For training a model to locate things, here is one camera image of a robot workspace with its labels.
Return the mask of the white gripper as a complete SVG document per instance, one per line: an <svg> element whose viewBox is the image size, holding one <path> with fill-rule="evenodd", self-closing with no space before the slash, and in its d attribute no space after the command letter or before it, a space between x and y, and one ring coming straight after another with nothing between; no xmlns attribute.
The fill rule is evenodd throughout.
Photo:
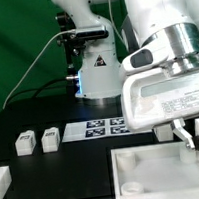
<svg viewBox="0 0 199 199"><path fill-rule="evenodd" d="M184 119L199 116L199 70L169 78L155 68L131 75L122 90L122 114L129 131L143 132L172 121L173 134L195 150Z"/></svg>

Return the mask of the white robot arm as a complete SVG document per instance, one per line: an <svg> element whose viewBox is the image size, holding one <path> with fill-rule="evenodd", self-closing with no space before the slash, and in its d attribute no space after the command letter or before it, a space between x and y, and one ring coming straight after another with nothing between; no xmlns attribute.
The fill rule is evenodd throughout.
<svg viewBox="0 0 199 199"><path fill-rule="evenodd" d="M193 149L184 126L199 117L199 0L51 1L74 22L77 98L119 99L129 131L169 126Z"/></svg>

